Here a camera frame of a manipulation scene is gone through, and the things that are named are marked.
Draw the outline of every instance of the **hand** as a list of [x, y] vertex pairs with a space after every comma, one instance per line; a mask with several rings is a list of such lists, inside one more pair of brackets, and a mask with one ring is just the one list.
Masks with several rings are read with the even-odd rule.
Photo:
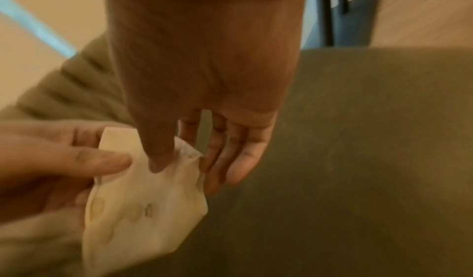
[[97, 149], [106, 126], [117, 124], [0, 123], [0, 223], [62, 208], [84, 208], [93, 177], [128, 168], [131, 156]]
[[299, 57], [305, 0], [106, 0], [125, 101], [153, 171], [173, 136], [196, 142], [213, 113], [202, 162], [207, 193], [236, 184], [265, 151]]

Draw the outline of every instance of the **wooden floor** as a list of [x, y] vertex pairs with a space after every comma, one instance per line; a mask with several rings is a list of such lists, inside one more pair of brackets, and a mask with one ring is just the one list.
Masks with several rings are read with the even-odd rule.
[[473, 0], [380, 0], [372, 46], [473, 47]]

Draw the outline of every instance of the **black metal frame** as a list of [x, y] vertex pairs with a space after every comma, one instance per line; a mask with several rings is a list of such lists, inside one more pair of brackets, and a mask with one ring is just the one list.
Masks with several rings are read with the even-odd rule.
[[[341, 14], [348, 12], [348, 0], [338, 0]], [[333, 46], [334, 43], [334, 25], [332, 20], [331, 0], [317, 0], [317, 13], [319, 15], [320, 40], [322, 46]]]

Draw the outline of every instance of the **green fabric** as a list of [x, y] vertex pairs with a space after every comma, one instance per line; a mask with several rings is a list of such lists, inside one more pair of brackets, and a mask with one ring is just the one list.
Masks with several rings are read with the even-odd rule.
[[[303, 52], [256, 171], [176, 253], [118, 276], [471, 276], [472, 59]], [[131, 122], [103, 39], [0, 117]]]

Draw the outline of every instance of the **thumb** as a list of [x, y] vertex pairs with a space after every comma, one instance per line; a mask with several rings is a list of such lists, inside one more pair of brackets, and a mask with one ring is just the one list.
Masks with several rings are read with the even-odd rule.
[[121, 172], [133, 162], [128, 154], [67, 146], [33, 137], [8, 135], [0, 138], [0, 143], [0, 167], [4, 176], [91, 177]]
[[172, 161], [174, 156], [174, 136], [176, 135], [176, 122], [146, 122], [137, 121], [139, 138], [143, 150], [149, 158], [151, 172], [161, 172]]

